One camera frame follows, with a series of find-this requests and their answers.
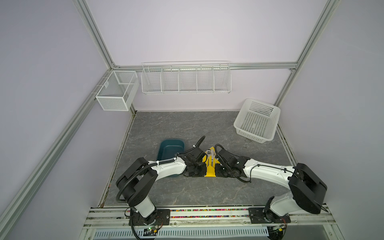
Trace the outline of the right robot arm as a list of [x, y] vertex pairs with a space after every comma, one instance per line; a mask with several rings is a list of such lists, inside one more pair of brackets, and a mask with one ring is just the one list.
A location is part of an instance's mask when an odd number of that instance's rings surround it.
[[283, 186], [289, 190], [284, 195], [272, 196], [263, 209], [264, 218], [273, 222], [283, 216], [304, 210], [310, 214], [320, 214], [327, 192], [327, 185], [305, 164], [277, 166], [256, 161], [245, 156], [237, 156], [222, 145], [214, 146], [216, 176], [236, 178], [243, 183], [260, 179]]

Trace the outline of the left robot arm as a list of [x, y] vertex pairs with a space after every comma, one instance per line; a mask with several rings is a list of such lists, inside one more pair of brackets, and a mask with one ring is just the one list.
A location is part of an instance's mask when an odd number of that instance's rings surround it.
[[205, 138], [202, 136], [190, 150], [176, 153], [170, 159], [159, 161], [148, 161], [145, 158], [136, 159], [116, 180], [118, 188], [116, 201], [127, 204], [143, 218], [154, 216], [157, 208], [148, 194], [156, 181], [175, 175], [205, 176], [207, 164], [203, 162], [203, 159], [207, 154], [200, 149]]

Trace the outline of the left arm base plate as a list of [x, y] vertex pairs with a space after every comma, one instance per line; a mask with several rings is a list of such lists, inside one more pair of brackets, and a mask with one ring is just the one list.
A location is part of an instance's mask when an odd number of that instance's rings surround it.
[[171, 219], [170, 209], [155, 209], [155, 211], [146, 218], [135, 211], [131, 211], [130, 215], [134, 226], [168, 226]]

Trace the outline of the silver fork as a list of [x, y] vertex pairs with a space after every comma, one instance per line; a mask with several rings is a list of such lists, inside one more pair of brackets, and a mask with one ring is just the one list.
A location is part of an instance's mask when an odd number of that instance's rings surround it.
[[211, 151], [211, 158], [212, 158], [212, 161], [215, 162], [216, 161], [216, 153], [214, 150]]

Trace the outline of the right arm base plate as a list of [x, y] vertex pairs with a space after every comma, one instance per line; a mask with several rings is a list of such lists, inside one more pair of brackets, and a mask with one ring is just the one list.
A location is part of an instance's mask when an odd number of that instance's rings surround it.
[[252, 224], [288, 224], [291, 219], [288, 214], [278, 216], [272, 211], [265, 211], [264, 208], [248, 208], [249, 218]]

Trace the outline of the teal plastic tray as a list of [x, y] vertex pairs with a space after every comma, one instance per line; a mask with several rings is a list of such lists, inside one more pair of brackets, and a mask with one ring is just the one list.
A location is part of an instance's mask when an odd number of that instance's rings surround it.
[[167, 139], [161, 142], [157, 160], [168, 160], [184, 152], [185, 143], [180, 139]]

